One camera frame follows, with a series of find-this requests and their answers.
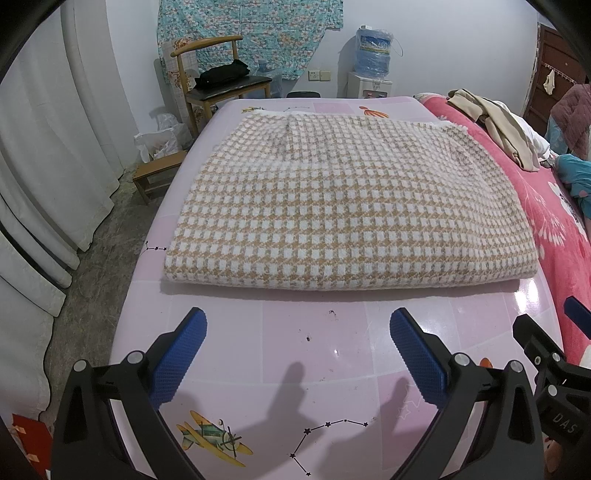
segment black bag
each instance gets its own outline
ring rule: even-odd
[[[195,88],[207,89],[217,87],[245,77],[250,72],[246,63],[240,60],[234,60],[230,65],[214,67],[203,72],[199,78],[195,79]]]

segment pink tablecloth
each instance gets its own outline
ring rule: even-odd
[[[244,465],[239,466],[193,445],[187,455],[207,480],[302,480],[308,478],[306,472],[324,480],[390,479],[436,410],[421,398],[390,338],[389,318],[399,307],[439,335],[452,352],[463,351],[476,362],[487,356],[500,368],[519,359],[531,380],[535,368],[511,334],[515,317],[530,314],[561,345],[541,270],[522,281],[422,290],[302,292],[162,280],[162,248],[170,244],[193,178],[212,148],[252,108],[365,115],[361,106],[392,119],[438,121],[408,97],[229,102],[188,153],[150,228],[117,325],[111,361],[146,350],[191,307],[205,311],[207,337],[177,394],[160,413],[179,442],[183,437],[177,424],[197,427],[193,410],[220,428],[223,421],[253,451],[237,454]],[[120,406],[115,408],[134,464],[149,473]],[[477,425],[478,419],[467,429],[450,469],[461,463]],[[308,429],[314,430],[305,434]]]

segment checkered blanket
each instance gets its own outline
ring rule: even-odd
[[[369,290],[525,278],[515,190],[449,122],[255,113],[216,147],[167,251],[173,281]]]

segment pink bedding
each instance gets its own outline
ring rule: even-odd
[[[548,168],[538,172],[521,170],[481,127],[448,105],[445,97],[430,95],[422,98],[421,103],[440,119],[467,127],[515,187],[530,220],[540,264],[554,299],[565,353],[569,362],[578,365],[591,342],[564,314],[563,304],[574,295],[591,307],[591,245],[581,220],[561,191],[560,182]]]

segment blue gripper pad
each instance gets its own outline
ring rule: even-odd
[[[447,401],[447,374],[425,343],[423,331],[412,317],[407,317],[405,309],[392,313],[390,335],[425,402],[441,410]]]
[[[183,323],[152,374],[150,403],[155,410],[173,399],[207,334],[207,318],[203,310],[191,309]]]
[[[591,312],[575,297],[564,301],[564,314],[591,339]]]

